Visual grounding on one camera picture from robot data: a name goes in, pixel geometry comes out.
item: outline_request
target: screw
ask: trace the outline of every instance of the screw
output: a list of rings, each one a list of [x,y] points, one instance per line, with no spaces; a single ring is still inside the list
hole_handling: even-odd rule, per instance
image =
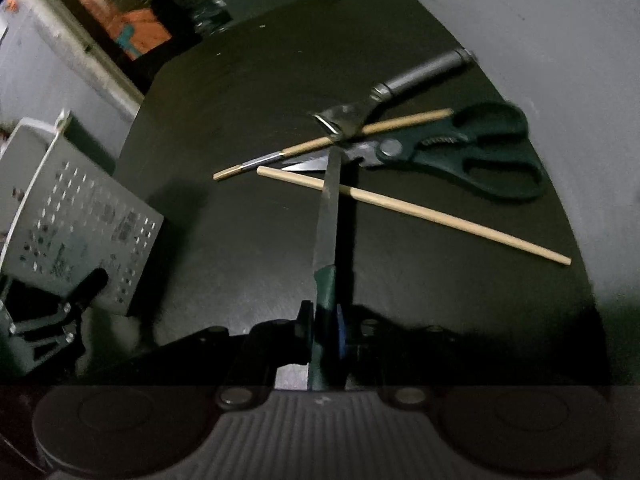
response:
[[[397,139],[385,139],[380,142],[380,151],[386,156],[398,156],[402,153],[402,142]]]
[[[360,332],[364,337],[371,337],[376,333],[376,325],[378,324],[377,319],[365,319],[360,324]]]
[[[396,401],[400,404],[415,406],[427,399],[427,395],[420,388],[406,387],[396,390]]]
[[[227,406],[239,407],[248,403],[253,398],[253,396],[254,394],[251,392],[251,390],[233,386],[231,388],[227,388],[220,394],[220,400],[222,400],[222,402],[224,402]]]

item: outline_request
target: peeler handle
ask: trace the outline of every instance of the peeler handle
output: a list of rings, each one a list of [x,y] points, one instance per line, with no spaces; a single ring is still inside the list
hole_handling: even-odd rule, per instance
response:
[[[466,48],[457,48],[415,66],[389,81],[376,85],[374,91],[383,96],[383,100],[391,99],[391,97],[406,92],[420,83],[471,63],[474,60],[474,55]]]

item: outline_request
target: white plastic basket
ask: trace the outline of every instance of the white plastic basket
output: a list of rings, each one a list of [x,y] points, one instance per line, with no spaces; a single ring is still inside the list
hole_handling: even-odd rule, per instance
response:
[[[124,314],[162,215],[65,139],[69,119],[23,119],[0,157],[0,272],[66,296],[101,267],[109,282],[93,304]]]

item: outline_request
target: ribbed gray surface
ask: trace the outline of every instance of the ribbed gray surface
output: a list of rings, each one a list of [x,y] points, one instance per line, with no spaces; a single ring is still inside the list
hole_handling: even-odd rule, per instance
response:
[[[75,477],[56,473],[51,480]],[[148,480],[505,479],[453,453],[429,419],[374,392],[275,391],[256,410],[223,415],[185,460]],[[582,472],[567,480],[597,480]]]

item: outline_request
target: chopstick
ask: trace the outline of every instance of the chopstick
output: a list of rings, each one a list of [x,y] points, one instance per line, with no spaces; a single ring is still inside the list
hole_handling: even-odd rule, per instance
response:
[[[298,184],[299,186],[311,187],[313,189],[319,190],[322,189],[322,184],[324,184],[324,181],[319,178],[292,173],[290,171],[276,170],[275,168],[267,168],[265,166],[258,167],[257,173],[260,176],[267,176],[276,180],[282,180],[284,182],[290,182],[292,184]],[[397,198],[380,195],[378,193],[373,193],[364,189],[359,189],[357,187],[340,185],[340,193],[351,196],[352,198],[360,202],[366,202],[372,205],[383,207],[385,209],[391,209],[392,211],[404,213],[405,215],[423,218],[425,220],[435,222],[436,224],[453,227],[454,229],[465,231],[482,238],[487,238],[488,240],[514,247],[521,251],[526,251],[527,253],[542,256],[547,260],[552,260],[559,264],[563,264],[566,266],[571,265],[571,258],[567,256],[563,256],[562,254],[556,253],[544,247],[540,247],[525,240],[521,240],[520,238],[516,238],[515,236],[511,236],[506,233],[496,231],[495,229],[491,229],[480,224],[475,224],[473,222],[469,222],[468,220],[463,220],[462,218],[448,215],[434,209],[428,209],[423,206],[404,202],[403,200],[398,200]]]
[[[431,121],[438,121],[449,117],[453,113],[451,108],[443,108],[442,110],[433,110],[431,112],[422,112],[420,114],[408,115],[405,117],[398,117],[395,119],[389,119],[386,121],[380,121],[379,123],[366,124],[362,127],[362,135],[378,134],[380,132],[388,132],[389,130],[395,130],[397,128],[404,128],[406,126],[415,126],[416,124],[428,123]],[[230,176],[234,176],[244,171],[252,170],[263,164],[271,164],[284,158],[290,158],[295,155],[301,155],[302,153],[314,152],[315,150],[321,150],[327,146],[331,146],[334,142],[331,137],[319,137],[319,139],[308,140],[295,146],[289,146],[279,152],[268,153],[267,155],[259,156],[242,164],[237,164],[226,170],[219,171],[213,175],[213,180],[223,180]]]

